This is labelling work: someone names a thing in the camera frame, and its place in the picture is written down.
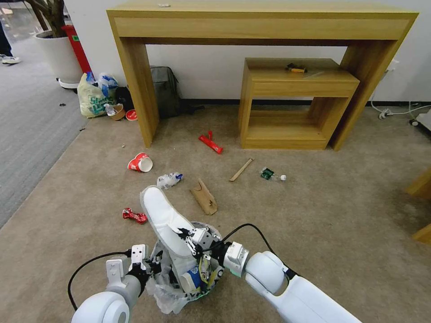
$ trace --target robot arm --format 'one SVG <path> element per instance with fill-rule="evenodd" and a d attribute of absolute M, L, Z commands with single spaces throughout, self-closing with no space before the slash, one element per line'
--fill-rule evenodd
<path fill-rule="evenodd" d="M 286 267 L 272 252 L 249 252 L 241 244 L 233 242 L 224 255 L 224 265 L 246 282 L 274 306 L 288 323 L 360 323 L 340 304 L 326 295 L 304 277 Z M 280 296 L 274 294 L 282 287 L 285 279 L 288 285 Z"/>
<path fill-rule="evenodd" d="M 106 290 L 87 298 L 73 315 L 72 323 L 130 322 L 133 306 L 159 267 L 157 261 L 146 260 L 147 250 L 145 244 L 137 244 L 132 247 L 130 259 L 122 256 L 106 261 Z"/>

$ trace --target plastic bottle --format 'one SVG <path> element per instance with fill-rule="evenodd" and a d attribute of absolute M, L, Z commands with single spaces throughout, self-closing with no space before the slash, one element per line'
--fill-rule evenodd
<path fill-rule="evenodd" d="M 262 170 L 260 171 L 260 176 L 266 180 L 273 181 L 285 181 L 287 179 L 286 175 L 275 174 L 272 170 L 266 167 L 262 168 Z"/>
<path fill-rule="evenodd" d="M 183 175 L 178 172 L 165 174 L 165 175 L 159 176 L 156 184 L 158 188 L 168 189 L 174 186 L 175 184 L 177 184 L 182 177 Z"/>

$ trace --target gray carpet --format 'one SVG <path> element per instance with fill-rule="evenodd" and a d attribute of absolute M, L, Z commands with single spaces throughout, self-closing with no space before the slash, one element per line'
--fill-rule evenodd
<path fill-rule="evenodd" d="M 35 41 L 12 47 L 23 61 L 0 64 L 0 227 L 87 123 L 78 96 L 58 85 Z"/>

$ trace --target crumpled plastic bag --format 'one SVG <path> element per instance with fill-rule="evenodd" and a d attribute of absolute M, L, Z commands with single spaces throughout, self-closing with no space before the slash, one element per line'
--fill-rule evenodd
<path fill-rule="evenodd" d="M 190 296 L 187 296 L 181 288 L 173 288 L 167 284 L 157 284 L 154 278 L 148 279 L 145 289 L 148 295 L 154 296 L 157 306 L 163 314 L 171 312 L 178 314 L 191 300 Z"/>
<path fill-rule="evenodd" d="M 218 230 L 209 224 L 197 221 L 192 221 L 192 224 L 196 228 L 208 227 L 212 232 L 215 232 L 216 235 L 221 237 Z M 171 312 L 178 314 L 187 303 L 195 301 L 208 294 L 215 287 L 216 283 L 223 274 L 223 267 L 217 265 L 217 267 L 212 268 L 213 271 L 217 272 L 217 278 L 214 280 L 208 290 L 196 294 L 185 293 L 179 284 L 170 283 L 169 272 L 172 268 L 172 259 L 169 255 L 168 249 L 160 240 L 157 240 L 156 244 L 154 245 L 154 249 L 150 258 L 153 259 L 157 254 L 160 254 L 161 251 L 163 251 L 160 261 L 162 271 L 161 273 L 148 279 L 145 289 L 149 295 L 153 295 L 157 306 L 164 314 L 169 314 Z"/>
<path fill-rule="evenodd" d="M 97 84 L 102 90 L 104 96 L 115 100 L 115 91 L 118 88 L 118 83 L 112 75 L 107 73 L 100 73 L 97 79 Z"/>
<path fill-rule="evenodd" d="M 81 114 L 87 118 L 104 115 L 106 114 L 104 105 L 107 103 L 111 105 L 115 104 L 115 90 L 106 90 L 105 88 L 106 93 L 108 93 L 105 96 L 102 89 L 94 86 L 93 82 L 93 76 L 84 73 L 78 85 L 79 108 Z"/>

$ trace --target baseboard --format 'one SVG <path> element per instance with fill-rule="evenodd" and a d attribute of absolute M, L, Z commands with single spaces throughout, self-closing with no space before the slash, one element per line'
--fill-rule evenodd
<path fill-rule="evenodd" d="M 182 99 L 189 105 L 238 105 L 239 99 Z M 408 101 L 373 101 L 378 106 L 406 107 Z M 411 104 L 431 105 L 431 101 L 412 101 Z M 253 105 L 310 105 L 311 100 L 253 100 Z"/>

